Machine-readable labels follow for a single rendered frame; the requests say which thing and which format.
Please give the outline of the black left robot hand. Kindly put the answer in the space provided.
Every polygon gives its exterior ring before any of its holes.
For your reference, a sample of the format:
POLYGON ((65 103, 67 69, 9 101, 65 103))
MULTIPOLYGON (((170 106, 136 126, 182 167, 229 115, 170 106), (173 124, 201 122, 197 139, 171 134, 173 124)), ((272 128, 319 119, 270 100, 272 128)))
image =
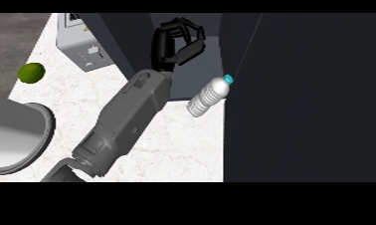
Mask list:
POLYGON ((188 18, 174 18, 161 24, 152 40, 152 67, 171 72, 176 65, 188 63, 205 49, 204 27, 188 18))

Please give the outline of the dark grey cabinet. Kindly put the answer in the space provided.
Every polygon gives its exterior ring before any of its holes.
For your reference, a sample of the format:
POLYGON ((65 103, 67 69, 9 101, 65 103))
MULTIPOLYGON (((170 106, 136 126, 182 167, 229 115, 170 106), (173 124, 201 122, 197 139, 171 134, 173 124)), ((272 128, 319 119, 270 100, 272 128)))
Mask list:
POLYGON ((173 101, 188 101, 210 80, 223 76, 220 13, 80 13, 79 16, 127 79, 152 67, 152 38, 161 24, 185 17, 204 27, 204 52, 183 66, 176 66, 173 101))

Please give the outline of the clear plastic water bottle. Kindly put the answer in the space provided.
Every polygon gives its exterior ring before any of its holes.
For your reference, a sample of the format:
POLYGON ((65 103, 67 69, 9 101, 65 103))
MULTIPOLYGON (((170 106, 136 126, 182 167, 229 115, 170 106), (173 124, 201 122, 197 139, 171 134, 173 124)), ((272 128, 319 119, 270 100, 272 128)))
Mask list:
POLYGON ((232 75, 214 78, 188 102, 188 111, 194 117, 205 114, 208 109, 226 98, 233 83, 232 75))

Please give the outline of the dark grey cabinet door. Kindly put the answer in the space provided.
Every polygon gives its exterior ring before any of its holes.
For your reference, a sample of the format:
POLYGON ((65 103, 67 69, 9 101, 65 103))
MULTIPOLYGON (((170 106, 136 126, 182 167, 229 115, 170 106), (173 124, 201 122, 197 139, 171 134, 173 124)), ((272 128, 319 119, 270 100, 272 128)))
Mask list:
POLYGON ((229 181, 376 181, 376 14, 263 16, 225 105, 229 181))

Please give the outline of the pale grey appliance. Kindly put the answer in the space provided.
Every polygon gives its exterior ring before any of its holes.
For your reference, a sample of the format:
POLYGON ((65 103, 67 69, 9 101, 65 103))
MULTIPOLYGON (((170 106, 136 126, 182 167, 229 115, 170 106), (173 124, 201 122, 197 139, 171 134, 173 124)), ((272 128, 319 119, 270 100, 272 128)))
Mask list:
POLYGON ((87 24, 76 13, 58 14, 56 46, 84 72, 114 64, 87 24))

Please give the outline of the green lime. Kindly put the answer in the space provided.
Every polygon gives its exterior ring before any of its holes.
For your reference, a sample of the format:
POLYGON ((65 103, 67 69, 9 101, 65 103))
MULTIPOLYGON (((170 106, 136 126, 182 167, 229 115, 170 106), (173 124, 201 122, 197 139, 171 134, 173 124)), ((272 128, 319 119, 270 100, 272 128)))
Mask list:
POLYGON ((25 84, 36 84, 45 77, 46 69, 40 63, 28 63, 18 70, 18 79, 25 84))

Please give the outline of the grey round sink basin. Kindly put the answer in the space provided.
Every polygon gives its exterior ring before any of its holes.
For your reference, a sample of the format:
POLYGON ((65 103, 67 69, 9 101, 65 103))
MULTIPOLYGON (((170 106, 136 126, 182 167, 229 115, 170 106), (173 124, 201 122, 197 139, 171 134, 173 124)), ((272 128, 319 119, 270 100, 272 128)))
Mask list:
POLYGON ((56 129, 52 110, 0 98, 0 175, 27 168, 43 154, 56 129))

